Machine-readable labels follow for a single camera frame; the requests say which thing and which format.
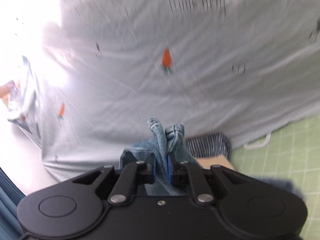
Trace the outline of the blue denim jeans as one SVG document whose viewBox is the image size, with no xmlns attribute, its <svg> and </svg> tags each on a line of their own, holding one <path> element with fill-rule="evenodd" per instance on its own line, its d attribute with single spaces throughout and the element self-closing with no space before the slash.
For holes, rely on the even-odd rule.
<svg viewBox="0 0 320 240">
<path fill-rule="evenodd" d="M 152 138 L 125 148 L 120 158 L 121 168 L 133 161 L 147 161 L 153 153 L 156 159 L 156 178 L 152 185 L 145 186 L 146 193 L 150 196 L 185 196 L 186 187 L 174 187 L 170 184 L 167 162 L 167 156 L 172 152 L 178 162 L 198 163 L 185 148 L 184 125 L 173 124 L 164 128 L 158 119 L 150 117 L 148 127 Z"/>
</svg>

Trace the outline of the beige cloth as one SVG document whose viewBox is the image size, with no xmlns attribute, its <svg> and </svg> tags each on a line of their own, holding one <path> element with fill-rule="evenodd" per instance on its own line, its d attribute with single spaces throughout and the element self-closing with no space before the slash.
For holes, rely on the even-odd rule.
<svg viewBox="0 0 320 240">
<path fill-rule="evenodd" d="M 224 155 L 210 158 L 196 158 L 196 160 L 205 169 L 210 169 L 212 165 L 220 165 L 235 171 L 234 166 Z"/>
</svg>

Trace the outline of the navy striped cloth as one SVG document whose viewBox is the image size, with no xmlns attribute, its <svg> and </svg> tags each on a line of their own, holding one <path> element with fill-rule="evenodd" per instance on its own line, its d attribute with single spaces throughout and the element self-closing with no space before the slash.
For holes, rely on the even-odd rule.
<svg viewBox="0 0 320 240">
<path fill-rule="evenodd" d="M 185 141 L 185 146 L 194 158 L 224 156 L 229 160 L 232 150 L 230 139 L 220 132 L 187 139 Z"/>
</svg>

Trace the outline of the green grid cutting mat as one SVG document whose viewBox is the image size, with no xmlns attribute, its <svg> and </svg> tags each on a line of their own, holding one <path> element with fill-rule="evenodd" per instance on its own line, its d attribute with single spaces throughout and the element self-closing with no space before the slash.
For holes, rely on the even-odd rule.
<svg viewBox="0 0 320 240">
<path fill-rule="evenodd" d="M 299 120 L 274 131 L 271 139 L 255 141 L 257 149 L 239 147 L 231 154 L 234 167 L 249 176 L 286 178 L 306 200 L 308 219 L 303 239 L 319 239 L 319 116 Z"/>
</svg>

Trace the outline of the grey carrot print sheet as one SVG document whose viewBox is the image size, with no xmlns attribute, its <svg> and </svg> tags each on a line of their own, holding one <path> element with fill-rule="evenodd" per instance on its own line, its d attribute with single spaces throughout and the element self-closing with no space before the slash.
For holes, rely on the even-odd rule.
<svg viewBox="0 0 320 240">
<path fill-rule="evenodd" d="M 234 146 L 319 112 L 319 0 L 1 0 L 21 117 L 66 180 L 150 136 Z"/>
</svg>

